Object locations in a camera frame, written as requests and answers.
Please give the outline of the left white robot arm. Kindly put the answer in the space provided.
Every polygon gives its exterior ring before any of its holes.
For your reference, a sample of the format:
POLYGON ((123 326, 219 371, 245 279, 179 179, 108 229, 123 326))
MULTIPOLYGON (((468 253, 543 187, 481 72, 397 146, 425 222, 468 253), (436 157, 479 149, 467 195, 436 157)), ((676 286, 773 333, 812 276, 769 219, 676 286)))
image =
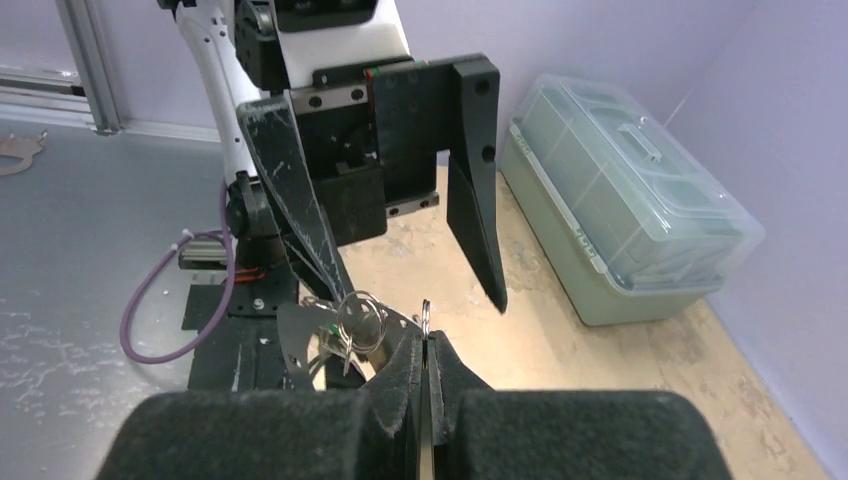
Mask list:
POLYGON ((492 304, 500 73, 484 54, 415 59, 392 1, 163 1, 201 71, 225 158, 224 230, 245 269, 288 268, 339 301, 342 246, 435 203, 492 304))

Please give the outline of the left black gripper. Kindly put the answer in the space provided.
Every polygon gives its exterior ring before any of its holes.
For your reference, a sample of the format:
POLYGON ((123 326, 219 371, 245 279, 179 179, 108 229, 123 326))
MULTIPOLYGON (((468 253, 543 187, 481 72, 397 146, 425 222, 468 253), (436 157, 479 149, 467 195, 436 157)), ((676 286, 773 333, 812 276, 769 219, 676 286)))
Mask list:
POLYGON ((384 234, 404 203, 428 207, 449 154, 447 222, 500 312, 497 237, 500 73, 483 54, 391 59, 319 71, 314 84, 236 108, 291 270, 339 302, 353 284, 338 246, 384 234))

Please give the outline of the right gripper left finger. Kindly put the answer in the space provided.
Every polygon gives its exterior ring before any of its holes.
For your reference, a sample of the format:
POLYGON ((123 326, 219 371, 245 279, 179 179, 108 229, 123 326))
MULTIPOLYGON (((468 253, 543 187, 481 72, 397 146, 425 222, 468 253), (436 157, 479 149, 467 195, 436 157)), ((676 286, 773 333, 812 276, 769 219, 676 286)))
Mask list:
POLYGON ((119 429, 100 479, 412 479, 423 338, 408 331, 356 390, 152 396, 119 429))

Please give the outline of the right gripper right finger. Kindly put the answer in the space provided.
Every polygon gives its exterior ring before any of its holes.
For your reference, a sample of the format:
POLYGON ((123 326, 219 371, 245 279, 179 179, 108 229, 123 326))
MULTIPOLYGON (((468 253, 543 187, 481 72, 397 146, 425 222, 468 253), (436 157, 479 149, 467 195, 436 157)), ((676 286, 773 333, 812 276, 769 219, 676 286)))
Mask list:
POLYGON ((729 479, 713 431, 661 390, 495 390, 427 339, 440 479, 729 479))

